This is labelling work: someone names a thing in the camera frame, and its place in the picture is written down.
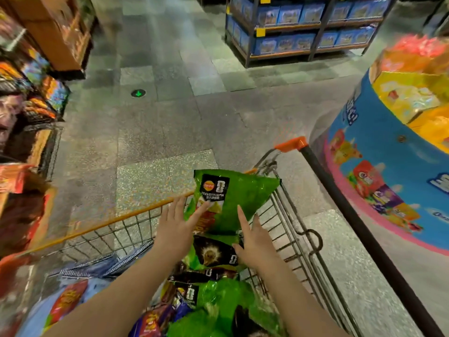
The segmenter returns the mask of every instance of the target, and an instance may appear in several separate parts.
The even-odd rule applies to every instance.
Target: blue display stand
[[[336,184],[358,209],[449,255],[449,154],[401,124],[368,73],[331,125],[324,149]]]

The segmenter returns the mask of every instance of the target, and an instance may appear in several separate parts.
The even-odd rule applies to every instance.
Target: wire cart basket
[[[421,302],[392,265],[354,209],[330,181],[328,174],[319,164],[304,137],[298,137],[271,149],[247,173],[279,178],[276,158],[282,152],[291,150],[299,150],[306,158],[342,215],[361,239],[379,270],[423,331],[424,336],[443,336],[429,313],[420,307],[420,305],[422,306]],[[186,203],[189,203],[189,198],[192,195],[193,192],[185,194],[188,197]],[[2,323],[8,324],[11,333],[8,336],[13,336],[31,306],[38,299],[51,294],[55,287],[57,288],[56,277],[52,277],[48,273],[50,270],[62,266],[68,261],[90,260],[111,252],[117,253],[120,257],[125,256],[134,248],[155,237],[162,206],[171,203],[172,200],[172,198],[168,198],[147,208],[111,219],[89,230],[76,232],[36,249],[1,260],[0,281],[11,277],[10,273],[15,275],[19,266],[30,266],[26,270],[27,280],[16,281],[14,286],[11,285],[10,295],[6,296],[6,299],[5,296],[2,298],[2,293],[0,293],[0,311],[8,312],[9,310],[8,322],[2,322],[0,319],[0,336],[3,336]],[[316,298],[341,328],[353,336],[363,336],[320,254],[323,248],[322,237],[315,230],[305,226],[282,182],[271,194],[267,203],[258,210],[258,214],[262,226],[272,237],[278,253],[288,263],[307,291]],[[263,281],[252,270],[244,270],[241,272],[240,278],[250,282],[256,290],[269,297]]]

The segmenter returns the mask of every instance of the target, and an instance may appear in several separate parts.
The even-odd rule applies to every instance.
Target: hand
[[[280,260],[280,257],[273,246],[270,234],[262,228],[259,216],[254,215],[251,229],[240,206],[237,206],[237,213],[242,226],[245,249],[236,243],[232,246],[245,265],[260,273],[264,265],[272,260]]]
[[[159,218],[158,230],[154,240],[154,249],[163,252],[170,262],[176,263],[185,257],[193,243],[193,230],[207,210],[209,202],[202,204],[195,213],[184,221],[185,197],[177,197],[170,206],[162,209]]]

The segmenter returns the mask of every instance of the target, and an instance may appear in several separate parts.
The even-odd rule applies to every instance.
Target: left hand
[[[163,250],[163,255],[173,263],[188,254],[193,243],[193,230],[209,203],[202,204],[187,221],[184,221],[184,206],[185,197],[177,197],[170,206],[162,209],[154,240],[153,248]]]

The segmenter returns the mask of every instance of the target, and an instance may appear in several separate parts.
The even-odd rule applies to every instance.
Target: pink stripe
[[[377,211],[375,211],[369,204],[367,204],[367,202],[365,202],[365,200],[356,192],[356,190],[351,186],[346,177],[341,173],[338,165],[334,163],[327,144],[328,143],[326,139],[324,144],[324,153],[327,166],[330,170],[330,173],[334,177],[335,184],[340,188],[340,191],[349,201],[351,201],[356,206],[356,208],[354,209],[368,215],[371,219],[373,219],[374,222],[399,235],[405,240],[416,243],[418,246],[424,247],[425,249],[428,249],[432,252],[437,252],[449,256],[449,251],[447,249],[441,249],[418,240],[417,238],[413,237],[412,234],[408,234],[404,232],[400,227],[393,225],[390,221],[388,221]]]

